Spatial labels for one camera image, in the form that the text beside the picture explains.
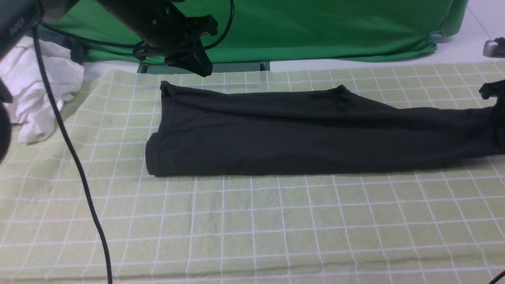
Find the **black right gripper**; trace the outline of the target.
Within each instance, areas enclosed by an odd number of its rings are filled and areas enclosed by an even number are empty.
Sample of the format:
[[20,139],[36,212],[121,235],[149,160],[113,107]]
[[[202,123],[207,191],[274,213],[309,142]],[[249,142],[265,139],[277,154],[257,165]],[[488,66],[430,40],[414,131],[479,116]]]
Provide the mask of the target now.
[[494,129],[494,136],[498,145],[505,149],[505,81],[484,83],[479,93],[482,99],[496,98],[495,105],[492,107],[490,115],[490,124]]

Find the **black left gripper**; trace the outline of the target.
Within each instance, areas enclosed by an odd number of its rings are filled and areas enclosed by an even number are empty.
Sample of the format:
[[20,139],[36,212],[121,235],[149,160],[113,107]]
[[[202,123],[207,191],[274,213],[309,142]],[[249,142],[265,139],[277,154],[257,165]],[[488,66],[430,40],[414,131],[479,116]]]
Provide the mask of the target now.
[[201,37],[215,36],[218,23],[211,16],[187,17],[170,0],[100,0],[99,4],[141,38],[132,49],[139,61],[162,56],[167,66],[202,77],[213,65]]

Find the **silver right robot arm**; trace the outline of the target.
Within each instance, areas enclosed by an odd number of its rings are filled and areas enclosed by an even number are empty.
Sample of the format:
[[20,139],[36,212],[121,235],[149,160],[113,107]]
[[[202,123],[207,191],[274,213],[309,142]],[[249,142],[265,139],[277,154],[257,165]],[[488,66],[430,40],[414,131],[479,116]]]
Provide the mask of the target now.
[[[505,39],[503,37],[487,40],[484,44],[483,55],[489,58],[504,58]],[[498,144],[502,149],[505,145],[505,81],[485,83],[479,93],[482,99],[496,97],[496,103],[491,112],[491,124]]]

